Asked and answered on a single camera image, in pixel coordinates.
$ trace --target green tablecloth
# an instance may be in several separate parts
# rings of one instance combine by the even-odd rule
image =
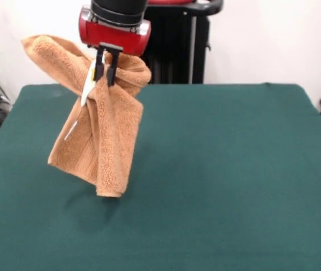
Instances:
[[[119,200],[47,166],[75,96],[0,131],[0,270],[321,270],[321,117],[293,85],[149,86]]]

